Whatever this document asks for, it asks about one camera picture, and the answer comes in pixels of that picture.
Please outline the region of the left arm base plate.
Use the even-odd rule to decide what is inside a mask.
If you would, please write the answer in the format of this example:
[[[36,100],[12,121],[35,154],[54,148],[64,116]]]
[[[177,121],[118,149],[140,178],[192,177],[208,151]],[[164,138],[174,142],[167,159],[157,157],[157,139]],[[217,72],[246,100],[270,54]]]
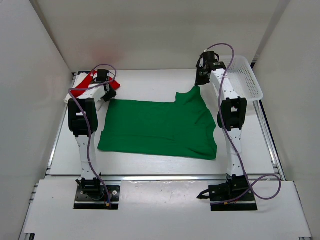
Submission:
[[[121,186],[107,185],[110,195],[105,193],[106,189],[102,184],[89,185],[87,188],[82,188],[81,181],[76,180],[77,189],[74,197],[73,208],[75,210],[118,210]]]

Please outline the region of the green t shirt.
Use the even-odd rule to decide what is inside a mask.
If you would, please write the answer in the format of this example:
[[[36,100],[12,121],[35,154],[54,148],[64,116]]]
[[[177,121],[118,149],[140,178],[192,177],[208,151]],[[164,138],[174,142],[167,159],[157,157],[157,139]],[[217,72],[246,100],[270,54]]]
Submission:
[[[98,150],[215,160],[215,120],[194,86],[174,102],[113,99]]]

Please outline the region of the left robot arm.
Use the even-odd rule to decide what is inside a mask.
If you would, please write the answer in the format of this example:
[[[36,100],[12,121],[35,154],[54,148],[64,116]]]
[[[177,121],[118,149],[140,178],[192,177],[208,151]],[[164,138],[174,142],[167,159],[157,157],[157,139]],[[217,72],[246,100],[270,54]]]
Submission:
[[[80,190],[95,201],[101,199],[109,205],[110,191],[102,180],[98,167],[95,134],[98,130],[97,103],[107,102],[117,93],[114,78],[106,69],[93,69],[79,77],[80,82],[68,90],[68,127],[78,145],[81,175],[77,181]]]

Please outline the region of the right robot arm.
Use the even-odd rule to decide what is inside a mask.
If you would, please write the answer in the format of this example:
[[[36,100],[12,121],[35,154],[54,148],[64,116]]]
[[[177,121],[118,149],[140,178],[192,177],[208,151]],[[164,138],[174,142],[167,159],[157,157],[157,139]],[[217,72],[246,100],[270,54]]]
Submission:
[[[225,136],[228,157],[226,177],[230,182],[225,186],[224,193],[230,200],[236,200],[243,193],[242,186],[237,182],[246,180],[240,158],[241,136],[248,102],[236,92],[226,69],[226,65],[214,51],[203,52],[196,64],[195,85],[212,83],[218,91],[217,123]]]

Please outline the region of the red t shirt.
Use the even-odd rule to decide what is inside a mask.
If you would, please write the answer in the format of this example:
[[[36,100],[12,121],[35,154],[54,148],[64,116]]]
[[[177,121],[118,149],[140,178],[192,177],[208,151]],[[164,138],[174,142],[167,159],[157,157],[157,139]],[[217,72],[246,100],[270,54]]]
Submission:
[[[108,81],[111,81],[110,86],[114,90],[117,90],[121,87],[121,85],[116,80],[113,80],[113,78],[111,76],[109,76],[109,73],[107,74],[106,79]],[[92,82],[94,84],[97,84],[97,80],[98,80],[98,72],[97,71],[94,71],[93,73],[82,72],[79,75],[78,79],[75,81],[73,88],[74,89],[87,89],[90,87],[90,85],[92,85]],[[84,90],[71,90],[71,93],[75,98],[78,98],[84,92],[85,92]]]

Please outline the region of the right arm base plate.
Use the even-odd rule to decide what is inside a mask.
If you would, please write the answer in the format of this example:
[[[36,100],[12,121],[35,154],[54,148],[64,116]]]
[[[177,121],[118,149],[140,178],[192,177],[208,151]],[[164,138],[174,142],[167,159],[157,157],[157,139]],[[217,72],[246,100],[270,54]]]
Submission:
[[[209,185],[196,197],[200,200],[210,201],[212,212],[238,212],[257,211],[254,194],[249,190],[248,184],[231,184],[228,182],[218,185]]]

